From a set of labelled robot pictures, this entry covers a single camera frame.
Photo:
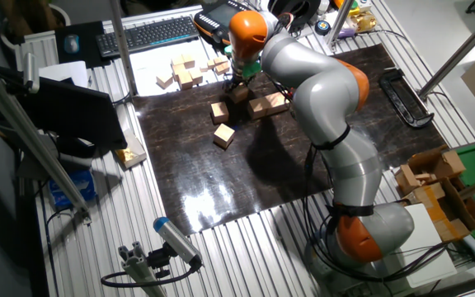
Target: dark wooden board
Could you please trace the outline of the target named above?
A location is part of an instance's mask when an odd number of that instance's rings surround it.
[[[380,76],[393,66],[383,46],[338,58],[368,75],[369,98],[348,122],[375,143],[386,169],[444,143],[433,125],[413,130],[402,123],[380,89]],[[263,74],[251,89],[250,98],[275,92]],[[227,102],[228,125],[236,130],[227,150],[212,143],[217,125],[210,119],[210,104],[218,101]],[[303,163],[310,141],[289,112],[250,120],[247,103],[234,105],[223,94],[221,82],[136,98],[134,104],[167,217],[182,232],[211,228],[303,196]],[[317,160],[309,193],[329,187],[327,170]]]

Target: wooden cube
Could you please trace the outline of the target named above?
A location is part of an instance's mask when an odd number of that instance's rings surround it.
[[[182,58],[181,55],[172,59],[172,66],[181,65],[184,63],[185,63],[185,60]]]
[[[248,102],[248,114],[253,120],[257,120],[263,116],[267,115],[267,110],[269,109],[270,103],[264,97],[250,100]]]
[[[230,114],[228,113],[227,105],[224,102],[212,104],[212,111],[210,112],[214,125],[228,121]]]
[[[186,69],[195,67],[195,60],[191,57],[191,54],[182,54],[182,60]]]
[[[199,70],[200,70],[201,72],[207,72],[207,71],[210,70],[210,68],[208,68],[208,64],[206,64],[205,66],[201,66],[201,67],[199,68]]]
[[[226,63],[223,63],[223,64],[220,64],[218,66],[215,67],[215,72],[218,74],[218,75],[222,75],[222,74],[225,74],[229,71],[230,69],[230,65],[228,65],[228,62]]]
[[[208,61],[206,63],[206,67],[208,67],[208,69],[214,69],[215,68],[215,61],[213,59],[211,59],[210,61]]]
[[[228,58],[225,55],[219,56],[214,59],[215,66],[219,66],[220,64],[223,64],[225,62],[228,62]]]
[[[236,104],[247,99],[248,97],[248,87],[245,85],[239,85],[230,93],[230,99]]]
[[[178,77],[179,79],[177,79],[177,82],[179,83],[181,90],[188,90],[194,86],[194,82],[191,80],[191,75],[189,72],[183,71],[179,73]]]
[[[221,124],[214,133],[214,142],[223,149],[228,148],[234,140],[234,130],[225,124]]]
[[[173,70],[173,77],[175,78],[176,82],[179,81],[179,73],[186,72],[186,68],[184,64],[178,64],[172,66]]]
[[[429,173],[416,174],[416,179],[419,181],[429,181],[431,176]]]
[[[197,68],[190,70],[190,76],[195,85],[203,82],[203,74]]]
[[[173,83],[173,75],[172,74],[162,74],[157,76],[157,85],[159,85],[162,89],[170,87]]]
[[[267,115],[274,115],[278,112],[287,111],[289,107],[285,104],[285,96],[280,93],[274,93],[265,96],[265,99],[269,102],[270,106],[267,110]]]

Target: keyboard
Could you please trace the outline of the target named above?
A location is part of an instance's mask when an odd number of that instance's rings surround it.
[[[173,45],[199,36],[193,20],[189,16],[131,28],[124,30],[124,33],[130,53]],[[102,58],[120,56],[114,32],[98,35],[96,42]]]

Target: computer mouse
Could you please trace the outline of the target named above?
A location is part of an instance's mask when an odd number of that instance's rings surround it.
[[[67,54],[76,54],[80,51],[80,37],[76,34],[69,34],[65,36],[65,41],[63,42],[63,48]]]

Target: robotic arm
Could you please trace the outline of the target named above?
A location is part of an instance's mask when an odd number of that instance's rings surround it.
[[[333,179],[329,253],[349,267],[377,261],[403,245],[414,226],[401,205],[374,206],[382,176],[377,149],[346,123],[364,105],[369,81],[359,69],[301,45],[286,29],[275,32],[276,24],[269,12],[239,12],[230,21],[233,82],[242,80],[242,69],[263,50],[262,70],[296,88],[296,120]]]

